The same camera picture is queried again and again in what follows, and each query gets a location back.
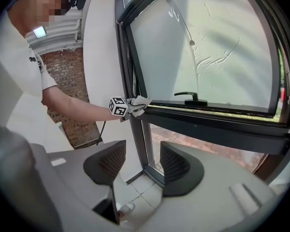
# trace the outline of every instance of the window handle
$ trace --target window handle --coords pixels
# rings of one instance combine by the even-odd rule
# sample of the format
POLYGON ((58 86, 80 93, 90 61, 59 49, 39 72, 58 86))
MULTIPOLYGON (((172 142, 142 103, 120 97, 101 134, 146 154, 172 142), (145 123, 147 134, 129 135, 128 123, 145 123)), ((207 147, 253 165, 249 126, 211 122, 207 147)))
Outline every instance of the window handle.
POLYGON ((199 100, 198 93, 194 93, 194 92, 179 92, 179 93, 175 93, 174 95, 175 96, 177 96, 177 95, 192 95, 192 100, 185 100, 185 105, 207 106, 207 101, 199 100))

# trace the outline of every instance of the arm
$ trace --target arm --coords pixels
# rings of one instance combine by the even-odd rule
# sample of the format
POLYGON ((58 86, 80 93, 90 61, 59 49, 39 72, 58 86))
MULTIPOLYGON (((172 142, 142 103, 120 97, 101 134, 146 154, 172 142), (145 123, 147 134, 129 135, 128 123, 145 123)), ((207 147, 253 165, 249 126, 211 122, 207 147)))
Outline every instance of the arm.
POLYGON ((63 93, 57 86, 43 90, 42 104, 68 118, 78 121, 108 121, 120 119, 106 107, 95 106, 63 93))

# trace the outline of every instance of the person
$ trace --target person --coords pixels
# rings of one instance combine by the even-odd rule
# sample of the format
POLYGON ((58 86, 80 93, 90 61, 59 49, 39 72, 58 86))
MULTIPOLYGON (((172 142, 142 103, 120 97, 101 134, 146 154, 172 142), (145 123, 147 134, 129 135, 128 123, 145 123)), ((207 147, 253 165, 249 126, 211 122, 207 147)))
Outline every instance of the person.
MULTIPOLYGON (((120 118, 108 108, 63 93, 25 39, 27 33, 45 25, 52 16, 65 14, 70 7, 71 0, 17 0, 0 17, 0 126, 18 132, 30 143, 43 145, 47 153, 73 148, 47 115, 46 107, 78 121, 120 118)), ((118 214, 122 218, 133 209, 125 205, 118 214)))

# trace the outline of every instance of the fiducial marker cube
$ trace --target fiducial marker cube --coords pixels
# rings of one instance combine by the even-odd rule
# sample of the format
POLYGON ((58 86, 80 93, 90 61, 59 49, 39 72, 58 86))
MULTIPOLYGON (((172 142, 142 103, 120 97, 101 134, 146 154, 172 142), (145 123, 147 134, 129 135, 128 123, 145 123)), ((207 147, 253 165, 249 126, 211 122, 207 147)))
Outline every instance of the fiducial marker cube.
POLYGON ((128 106, 121 97, 112 97, 108 106, 112 115, 125 116, 128 106))

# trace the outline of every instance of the window frame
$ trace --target window frame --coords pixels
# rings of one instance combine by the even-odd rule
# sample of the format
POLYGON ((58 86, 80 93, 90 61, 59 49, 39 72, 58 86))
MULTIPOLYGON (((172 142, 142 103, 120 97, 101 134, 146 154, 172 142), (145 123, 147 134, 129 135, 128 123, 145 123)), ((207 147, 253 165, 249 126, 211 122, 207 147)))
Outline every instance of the window frame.
MULTIPOLYGON (((127 98, 135 98, 140 94, 145 97, 147 96, 144 88, 144 80, 140 78, 143 76, 142 69, 130 24, 137 15, 153 1, 155 0, 131 0, 126 8, 124 8, 123 0, 116 0, 115 11, 118 54, 125 95, 127 98), (138 77, 136 94, 132 91, 133 72, 135 72, 138 77)), ((275 34, 277 34, 279 38, 280 47, 283 49, 284 56, 287 59, 284 68, 287 66, 290 72, 290 24, 284 16, 284 13, 282 13, 277 4, 275 4, 274 0, 257 1, 271 7, 269 16, 275 22, 275 34)), ((287 81, 290 82, 290 75, 287 77, 285 69, 285 83, 287 81)), ((281 168, 281 166, 287 165, 288 162, 285 159, 289 159, 289 157, 285 156, 290 155, 290 85, 287 88, 289 92, 284 99, 279 123, 174 111, 168 109, 168 107, 161 104, 161 102, 152 103, 152 105, 160 105, 161 108, 149 106, 145 109, 143 115, 137 118, 133 117, 132 120, 130 120, 135 141, 139 141, 139 144, 137 144, 137 151, 145 173, 152 179, 155 179, 156 182, 163 185, 161 181, 157 180, 157 171, 153 172, 154 168, 152 162, 148 159, 148 156, 151 157, 150 155, 152 155, 152 145, 149 141, 149 139, 151 140, 150 127, 148 123, 211 143, 270 154, 280 159, 279 161, 275 160, 273 162, 275 165, 273 167, 274 169, 277 169, 278 166, 281 168)), ((277 171, 269 171, 267 174, 262 175, 262 179, 270 181, 278 174, 277 171)))
MULTIPOLYGON (((139 4, 139 5, 133 4, 130 6, 130 8, 129 8, 129 4, 128 4, 127 9, 131 9, 131 11, 132 11, 131 15, 127 14, 127 17, 124 17, 123 16, 124 13, 123 13, 122 16, 118 20, 118 22, 122 22, 122 25, 126 26, 127 38, 128 38, 128 41, 131 45, 131 54, 132 54, 132 57, 134 59, 136 73, 137 73, 137 76, 139 77, 138 80, 139 80, 140 91, 143 94, 143 96, 147 96, 147 91, 146 91, 146 86, 145 86, 145 82, 144 82, 143 75, 142 75, 141 64, 139 62, 135 42, 133 39, 133 34, 132 34, 132 31, 130 28, 130 24, 142 12, 138 9, 138 6, 146 8, 152 2, 153 1, 151 1, 151 0, 140 1, 141 4, 139 4)), ((268 16, 269 16, 269 12, 267 11, 267 9, 262 7, 259 4, 258 4, 258 6, 260 9, 258 9, 258 13, 260 12, 260 10, 262 10, 262 12, 264 14, 268 14, 268 16)), ((266 35, 272 34, 273 38, 274 38, 274 42, 276 43, 276 45, 278 45, 278 42, 277 42, 278 39, 276 39, 276 30, 275 29, 271 28, 271 32, 265 31, 265 33, 266 33, 266 35)), ((279 57, 278 49, 276 48, 275 53, 273 53, 273 51, 274 51, 273 49, 270 49, 270 51, 271 51, 272 65, 278 64, 278 59, 274 59, 274 56, 273 56, 275 54, 279 57)), ((221 104, 221 103, 213 103, 213 102, 208 103, 207 106, 187 105, 187 104, 185 104, 184 101, 158 101, 158 100, 152 101, 152 105, 171 106, 171 107, 179 107, 179 108, 184 107, 184 108, 206 110, 206 111, 214 110, 217 112, 227 112, 227 113, 244 114, 244 115, 250 114, 250 115, 254 115, 254 116, 273 117, 276 114, 277 104, 278 104, 278 100, 279 100, 279 94, 280 94, 280 88, 281 88, 281 84, 280 84, 280 76, 281 75, 280 75, 279 66, 277 66, 277 68, 273 68, 272 70, 273 70, 272 71, 273 83, 272 83, 272 92, 271 92, 269 108, 261 108, 261 107, 254 107, 254 106, 245 106, 245 105, 232 105, 232 104, 229 105, 229 104, 221 104)))

